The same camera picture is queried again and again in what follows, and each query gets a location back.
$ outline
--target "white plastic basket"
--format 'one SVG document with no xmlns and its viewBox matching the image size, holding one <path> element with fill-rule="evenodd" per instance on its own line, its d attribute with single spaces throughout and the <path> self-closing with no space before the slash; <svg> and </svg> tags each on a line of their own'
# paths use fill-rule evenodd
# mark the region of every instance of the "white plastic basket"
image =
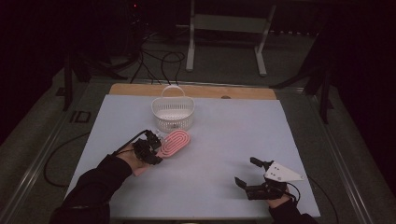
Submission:
<svg viewBox="0 0 396 224">
<path fill-rule="evenodd" d="M 163 96 L 169 89 L 179 89 L 183 92 L 183 96 Z M 170 133 L 177 129 L 187 131 L 192 125 L 194 101 L 192 98 L 187 97 L 179 86 L 170 85 L 165 87 L 161 97 L 152 102 L 151 109 L 158 129 L 164 133 Z"/>
</svg>

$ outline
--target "human hand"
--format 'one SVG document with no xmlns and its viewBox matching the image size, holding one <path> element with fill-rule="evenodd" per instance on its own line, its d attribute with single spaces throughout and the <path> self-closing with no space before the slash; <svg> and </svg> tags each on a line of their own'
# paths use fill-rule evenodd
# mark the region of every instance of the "human hand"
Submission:
<svg viewBox="0 0 396 224">
<path fill-rule="evenodd" d="M 279 199 L 265 200 L 265 201 L 268 203 L 268 205 L 270 205 L 271 208 L 276 208 L 280 206 L 282 203 L 287 202 L 288 200 L 290 200 L 290 196 L 287 194 L 283 194 L 282 197 L 280 197 Z"/>
<path fill-rule="evenodd" d="M 123 148 L 119 152 L 119 154 L 117 154 L 117 157 L 126 161 L 131 167 L 132 172 L 145 166 L 145 163 L 139 160 L 134 154 L 134 146 L 132 145 L 132 143 L 128 144 L 125 148 Z"/>
</svg>

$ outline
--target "black sleeve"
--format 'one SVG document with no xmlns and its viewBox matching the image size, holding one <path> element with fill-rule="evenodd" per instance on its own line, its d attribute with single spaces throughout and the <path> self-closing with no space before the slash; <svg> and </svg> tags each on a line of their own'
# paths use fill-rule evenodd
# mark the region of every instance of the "black sleeve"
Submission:
<svg viewBox="0 0 396 224">
<path fill-rule="evenodd" d="M 118 157 L 107 155 L 97 168 L 78 179 L 61 207 L 52 213 L 49 223 L 109 223 L 108 202 L 131 174 L 128 163 Z"/>
<path fill-rule="evenodd" d="M 275 224 L 318 224 L 308 214 L 300 214 L 292 200 L 276 208 L 269 208 L 269 211 Z"/>
</svg>

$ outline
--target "pink object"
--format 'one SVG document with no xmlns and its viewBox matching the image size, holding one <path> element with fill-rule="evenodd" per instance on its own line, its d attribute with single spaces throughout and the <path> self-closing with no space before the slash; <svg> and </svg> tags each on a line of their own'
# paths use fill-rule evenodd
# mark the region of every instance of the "pink object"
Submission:
<svg viewBox="0 0 396 224">
<path fill-rule="evenodd" d="M 174 130 L 163 139 L 163 145 L 157 153 L 157 156 L 161 158 L 171 157 L 189 142 L 190 136 L 187 132 L 183 130 Z M 134 170 L 134 175 L 139 176 L 143 174 L 149 167 L 149 164 L 145 164 L 144 167 Z"/>
</svg>

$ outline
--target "basket handle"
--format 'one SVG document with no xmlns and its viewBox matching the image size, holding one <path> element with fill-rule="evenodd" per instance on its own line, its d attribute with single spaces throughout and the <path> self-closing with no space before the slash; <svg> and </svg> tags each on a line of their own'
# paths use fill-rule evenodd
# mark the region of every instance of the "basket handle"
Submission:
<svg viewBox="0 0 396 224">
<path fill-rule="evenodd" d="M 179 89 L 179 90 L 181 90 L 181 91 L 183 92 L 183 96 L 186 96 L 186 93 L 184 93 L 183 89 L 181 89 L 179 86 L 176 86 L 176 85 L 169 85 L 169 86 L 163 88 L 163 92 L 161 93 L 161 97 L 163 97 L 163 93 L 164 93 L 165 91 L 169 90 L 169 89 Z"/>
</svg>

